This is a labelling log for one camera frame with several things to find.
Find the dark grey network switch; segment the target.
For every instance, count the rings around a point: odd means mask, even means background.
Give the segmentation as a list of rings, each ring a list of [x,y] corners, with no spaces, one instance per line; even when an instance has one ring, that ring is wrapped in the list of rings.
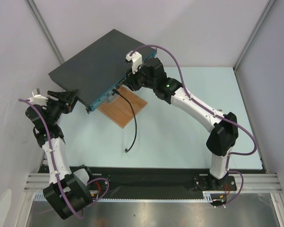
[[[49,77],[65,91],[79,90],[77,100],[90,113],[121,84],[131,68],[126,55],[142,45],[113,29],[51,71]]]

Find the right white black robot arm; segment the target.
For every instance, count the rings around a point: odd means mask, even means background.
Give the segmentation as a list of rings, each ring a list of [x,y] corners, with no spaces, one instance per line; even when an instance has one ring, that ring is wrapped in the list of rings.
[[[225,185],[225,178],[228,175],[227,155],[239,136],[238,128],[235,126],[236,115],[233,113],[223,114],[221,111],[212,109],[185,91],[181,82],[167,76],[163,64],[158,58],[142,61],[141,58],[126,57],[125,61],[131,65],[126,71],[125,86],[132,91],[138,91],[142,87],[153,90],[157,98],[183,110],[209,132],[206,146],[212,154],[212,160],[208,183],[214,190],[221,189]]]

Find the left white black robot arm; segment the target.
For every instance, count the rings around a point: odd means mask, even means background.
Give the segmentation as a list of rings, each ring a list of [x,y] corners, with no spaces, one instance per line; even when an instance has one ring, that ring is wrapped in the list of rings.
[[[79,90],[48,91],[47,96],[42,96],[39,89],[35,89],[32,94],[23,102],[29,106],[25,115],[34,124],[33,134],[48,161],[49,186],[43,189],[43,195],[56,213],[67,219],[92,203],[89,189],[95,183],[87,166],[70,169],[64,134],[58,125],[62,114],[73,111]]]

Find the wooden board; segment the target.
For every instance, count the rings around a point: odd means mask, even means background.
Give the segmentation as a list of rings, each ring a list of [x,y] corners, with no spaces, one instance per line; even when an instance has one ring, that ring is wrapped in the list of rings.
[[[131,103],[135,115],[147,105],[145,100],[135,95],[126,87],[120,87],[118,92]],[[113,95],[112,97],[114,98],[113,101],[105,101],[98,107],[98,110],[123,129],[133,120],[132,110],[130,105],[119,95]]]

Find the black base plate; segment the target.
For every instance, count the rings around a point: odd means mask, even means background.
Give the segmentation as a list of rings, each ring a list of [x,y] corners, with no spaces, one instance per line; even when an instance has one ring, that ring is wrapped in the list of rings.
[[[200,199],[205,191],[239,192],[247,184],[247,175],[230,173],[218,182],[207,169],[88,168],[104,199]]]

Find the aluminium rail frame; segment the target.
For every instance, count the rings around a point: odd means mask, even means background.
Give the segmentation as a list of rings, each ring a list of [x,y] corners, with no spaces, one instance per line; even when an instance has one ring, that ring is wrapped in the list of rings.
[[[235,176],[240,196],[225,208],[198,201],[99,201],[82,219],[61,219],[42,195],[47,174],[30,174],[19,227],[284,227],[284,193],[276,174]]]

